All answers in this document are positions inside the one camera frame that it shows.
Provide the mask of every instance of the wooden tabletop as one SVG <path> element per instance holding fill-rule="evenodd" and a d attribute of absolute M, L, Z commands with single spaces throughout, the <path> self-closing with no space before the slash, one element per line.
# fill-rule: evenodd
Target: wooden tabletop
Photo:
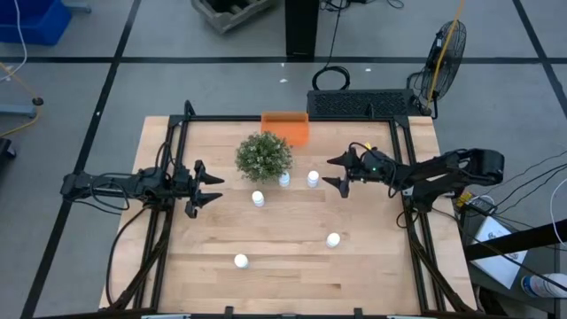
<path fill-rule="evenodd" d="M 410 125 L 417 160 L 439 155 L 431 119 L 410 118 Z M 146 118 L 134 171 L 153 166 L 166 130 L 167 117 Z M 203 160 L 208 173 L 226 182 L 203 186 L 204 191 L 220 191 L 223 197 L 200 210 L 197 219 L 185 215 L 183 202 L 175 206 L 159 311 L 222 313 L 233 306 L 241 314 L 342 315 L 362 307 L 365 315 L 419 314 L 408 236 L 395 222 L 402 211 L 400 199 L 389 199 L 387 187 L 379 183 L 351 183 L 349 198 L 341 198 L 323 181 L 314 189 L 307 186 L 311 170 L 321 176 L 342 176 L 344 169 L 326 160 L 342 154 L 353 141 L 368 142 L 393 157 L 387 124 L 310 123 L 309 144 L 292 151 L 291 185 L 286 189 L 277 183 L 251 183 L 236 170 L 236 148 L 259 130 L 259 122 L 190 123 L 185 166 L 192 168 L 195 160 Z M 399 134 L 403 145 L 401 130 Z M 264 193 L 264 207 L 252 203 L 256 190 Z M 452 209 L 448 199 L 438 199 L 434 206 L 446 212 Z M 133 205 L 120 226 L 139 208 Z M 140 266 L 149 215 L 134 222 L 117 245 L 114 298 Z M 429 219 L 439 269 L 463 300 L 476 308 L 454 221 L 435 213 Z M 334 249 L 325 245 L 331 232 L 341 236 Z M 248 256 L 250 268 L 235 267 L 238 253 Z M 423 272 L 430 308 L 435 308 L 431 280 L 424 268 Z M 146 304 L 152 282 L 150 274 Z"/>

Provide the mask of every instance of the yellow cable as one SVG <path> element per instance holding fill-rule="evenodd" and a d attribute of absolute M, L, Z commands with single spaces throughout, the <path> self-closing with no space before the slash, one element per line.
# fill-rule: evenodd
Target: yellow cable
<path fill-rule="evenodd" d="M 3 70 L 7 74 L 10 74 L 10 70 L 2 62 L 0 62 L 0 67 L 3 68 Z M 10 77 L 13 78 L 14 80 L 16 80 L 22 86 L 22 88 L 24 88 L 24 90 L 26 90 L 27 93 L 29 93 L 32 96 L 32 98 L 39 98 L 39 96 L 36 95 L 35 92 L 25 82 L 23 82 L 16 74 L 12 74 L 12 75 L 10 75 Z M 41 107 L 36 105 L 35 106 L 35 117 L 31 121 L 29 121 L 28 123 L 21 125 L 17 128 L 13 128 L 9 131 L 1 133 L 0 138 L 4 137 L 4 136 L 8 136 L 8 135 L 13 134 L 13 133 L 16 133 L 21 129 L 24 129 L 24 128 L 27 128 L 29 126 L 34 125 L 37 122 L 37 120 L 39 119 L 39 114 L 40 114 L 41 110 L 42 110 Z"/>
<path fill-rule="evenodd" d="M 437 76 L 439 75 L 439 68 L 441 67 L 441 61 L 443 61 L 443 57 L 445 57 L 445 51 L 447 51 L 447 46 L 451 41 L 451 36 L 453 36 L 454 27 L 457 25 L 457 20 L 459 16 L 461 16 L 462 7 L 464 6 L 464 0 L 461 0 L 461 4 L 459 4 L 459 9 L 457 9 L 457 14 L 455 14 L 453 23 L 449 28 L 449 33 L 447 34 L 447 40 L 445 44 L 443 44 L 443 49 L 441 50 L 441 54 L 439 55 L 439 59 L 437 60 L 437 65 L 435 66 L 435 73 L 433 74 L 433 82 L 431 83 L 431 89 L 429 94 L 427 95 L 427 106 L 426 109 L 429 110 L 429 104 L 431 102 L 431 98 L 433 97 L 433 91 L 435 90 L 435 85 L 437 85 Z"/>

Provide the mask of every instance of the white bottle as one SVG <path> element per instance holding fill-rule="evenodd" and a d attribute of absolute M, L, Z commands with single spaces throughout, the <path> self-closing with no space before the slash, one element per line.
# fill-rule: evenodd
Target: white bottle
<path fill-rule="evenodd" d="M 543 276 L 560 285 L 567 285 L 567 275 L 565 274 L 546 274 Z M 538 276 L 525 276 L 520 283 L 524 292 L 530 297 L 567 298 L 567 292 Z"/>
<path fill-rule="evenodd" d="M 262 192 L 255 191 L 254 193 L 252 193 L 252 201 L 257 207 L 264 206 L 264 195 L 262 194 Z"/>
<path fill-rule="evenodd" d="M 238 268 L 240 269 L 246 269 L 249 266 L 248 263 L 248 257 L 246 257 L 245 255 L 239 253 L 235 258 L 234 258 L 234 264 L 237 265 Z"/>
<path fill-rule="evenodd" d="M 309 172 L 309 175 L 307 176 L 307 185 L 309 185 L 309 187 L 311 188 L 315 188 L 317 187 L 318 183 L 319 183 L 319 173 L 317 173 L 316 171 Z"/>
<path fill-rule="evenodd" d="M 280 186 L 288 187 L 290 186 L 290 173 L 287 171 L 283 172 L 283 175 L 280 176 Z"/>
<path fill-rule="evenodd" d="M 332 233 L 327 236 L 327 247 L 335 248 L 340 243 L 340 236 L 337 233 Z"/>

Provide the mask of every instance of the green plant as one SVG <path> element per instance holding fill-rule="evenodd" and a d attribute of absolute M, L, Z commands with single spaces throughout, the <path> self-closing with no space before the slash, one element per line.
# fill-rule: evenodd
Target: green plant
<path fill-rule="evenodd" d="M 276 180 L 291 168 L 291 148 L 274 133 L 254 133 L 237 149 L 237 168 L 253 182 Z"/>

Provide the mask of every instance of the orange container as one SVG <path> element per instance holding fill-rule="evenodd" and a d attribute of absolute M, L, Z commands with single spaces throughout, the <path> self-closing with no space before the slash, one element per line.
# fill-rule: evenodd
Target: orange container
<path fill-rule="evenodd" d="M 309 141 L 309 116 L 301 112 L 264 112 L 261 131 L 285 138 L 288 145 L 305 145 Z"/>

